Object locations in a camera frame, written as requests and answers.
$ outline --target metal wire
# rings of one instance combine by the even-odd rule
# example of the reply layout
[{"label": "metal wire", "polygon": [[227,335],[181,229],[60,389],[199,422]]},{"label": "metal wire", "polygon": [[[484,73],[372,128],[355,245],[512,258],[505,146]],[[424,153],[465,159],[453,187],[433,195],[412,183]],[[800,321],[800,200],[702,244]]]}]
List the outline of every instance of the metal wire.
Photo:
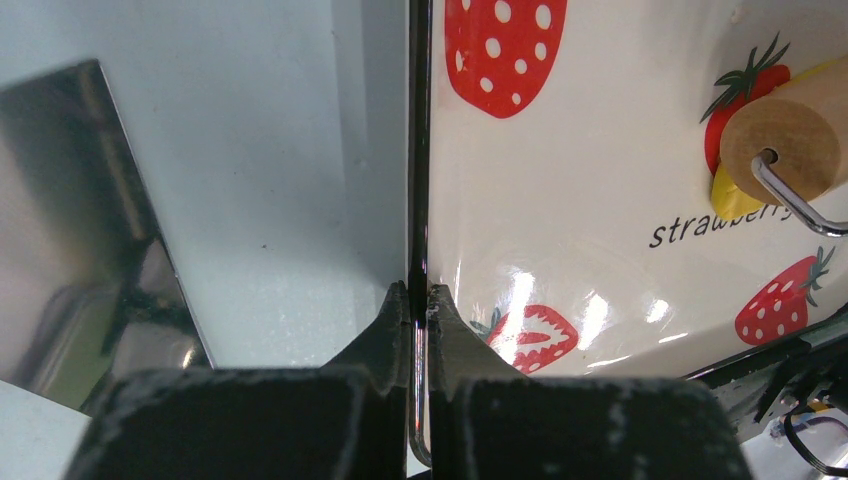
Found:
[{"label": "metal wire", "polygon": [[771,169],[778,154],[766,149],[754,157],[751,171],[761,184],[792,212],[801,223],[810,230],[826,237],[844,237],[848,235],[848,222],[832,222],[822,217],[809,203],[798,195]]},{"label": "metal wire", "polygon": [[409,388],[409,447],[419,462],[432,467],[433,462],[424,435],[424,410],[427,406],[427,383],[424,371],[427,358],[427,331],[414,325],[412,328],[412,384]]}]

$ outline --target metal sheet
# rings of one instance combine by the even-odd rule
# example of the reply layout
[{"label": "metal sheet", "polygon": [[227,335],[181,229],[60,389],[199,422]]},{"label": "metal sheet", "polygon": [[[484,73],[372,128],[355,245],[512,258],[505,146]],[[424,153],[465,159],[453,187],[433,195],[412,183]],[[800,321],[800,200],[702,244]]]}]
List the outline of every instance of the metal sheet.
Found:
[{"label": "metal sheet", "polygon": [[97,61],[0,92],[0,380],[87,411],[209,365]]}]

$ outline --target glossy surface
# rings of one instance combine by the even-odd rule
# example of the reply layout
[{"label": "glossy surface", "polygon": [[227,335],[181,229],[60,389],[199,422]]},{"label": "glossy surface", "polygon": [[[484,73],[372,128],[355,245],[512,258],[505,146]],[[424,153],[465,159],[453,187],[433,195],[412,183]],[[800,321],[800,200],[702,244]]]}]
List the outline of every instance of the glossy surface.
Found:
[{"label": "glossy surface", "polygon": [[[507,119],[451,84],[450,69],[472,67],[450,54],[445,5],[434,14],[430,278],[506,360],[539,375],[684,375],[767,338],[735,320],[772,279],[817,305],[754,309],[777,336],[848,301],[841,241],[784,207],[716,218],[705,151],[718,137],[700,123],[722,94],[716,79],[755,47],[766,55],[778,32],[777,48],[790,45],[781,75],[848,53],[848,4],[568,2],[547,82]],[[839,217],[848,188],[814,203]],[[815,289],[797,265],[819,247],[835,253]]]},{"label": "glossy surface", "polygon": [[412,375],[409,384],[409,447],[415,458],[427,467],[433,459],[427,430],[427,331],[412,328]]},{"label": "glossy surface", "polygon": [[777,161],[774,153],[763,152],[751,161],[751,171],[760,183],[783,203],[810,230],[826,237],[848,235],[848,222],[832,222],[822,217],[812,205],[798,195],[771,169]]},{"label": "glossy surface", "polygon": [[0,85],[98,58],[221,367],[321,365],[406,273],[396,0],[32,0]]},{"label": "glossy surface", "polygon": [[96,61],[0,92],[0,380],[87,411],[208,365]]}]

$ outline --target red strawberry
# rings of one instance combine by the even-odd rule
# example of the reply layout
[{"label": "red strawberry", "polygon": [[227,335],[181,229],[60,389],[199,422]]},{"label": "red strawberry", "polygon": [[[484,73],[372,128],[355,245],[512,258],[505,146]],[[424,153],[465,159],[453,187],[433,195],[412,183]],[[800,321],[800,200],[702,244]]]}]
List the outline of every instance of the red strawberry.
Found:
[{"label": "red strawberry", "polygon": [[818,307],[812,292],[821,288],[818,279],[833,250],[824,257],[819,247],[815,257],[807,257],[787,268],[766,284],[736,316],[736,334],[749,345],[763,345],[807,326],[807,303]]},{"label": "red strawberry", "polygon": [[525,374],[539,370],[577,346],[577,330],[544,305],[528,305],[523,315],[507,313],[503,317],[496,308],[492,324],[493,329],[471,322],[498,355]]},{"label": "red strawberry", "polygon": [[772,90],[789,81],[789,68],[786,65],[777,64],[789,49],[789,44],[787,43],[779,52],[771,56],[779,36],[780,33],[774,37],[768,50],[756,64],[754,64],[754,58],[757,56],[755,47],[748,55],[748,66],[744,71],[733,70],[716,80],[716,86],[726,85],[727,90],[719,95],[701,118],[702,122],[707,117],[710,119],[704,135],[704,154],[707,167],[713,175],[721,161],[719,158],[721,134],[730,117],[746,104],[768,95]]},{"label": "red strawberry", "polygon": [[565,27],[567,0],[446,0],[445,52],[456,93],[496,118],[542,90]]}]

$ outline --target white polka dot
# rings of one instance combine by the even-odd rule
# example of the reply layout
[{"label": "white polka dot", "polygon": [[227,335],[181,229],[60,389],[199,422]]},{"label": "white polka dot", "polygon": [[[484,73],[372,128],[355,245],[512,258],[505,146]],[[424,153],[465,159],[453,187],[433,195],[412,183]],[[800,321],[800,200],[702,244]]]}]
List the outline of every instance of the white polka dot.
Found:
[{"label": "white polka dot", "polygon": [[499,42],[497,38],[490,38],[486,40],[486,53],[488,53],[492,58],[500,57],[501,42]]},{"label": "white polka dot", "polygon": [[542,30],[551,28],[551,9],[547,5],[539,5],[536,9],[536,25]]},{"label": "white polka dot", "polygon": [[544,43],[541,43],[541,42],[537,43],[536,44],[536,58],[538,58],[539,60],[544,60],[545,57],[547,57],[547,56],[548,56],[548,47],[546,47]]},{"label": "white polka dot", "polygon": [[495,17],[497,17],[501,23],[508,22],[509,19],[512,18],[512,9],[509,8],[509,4],[503,0],[495,2]]}]

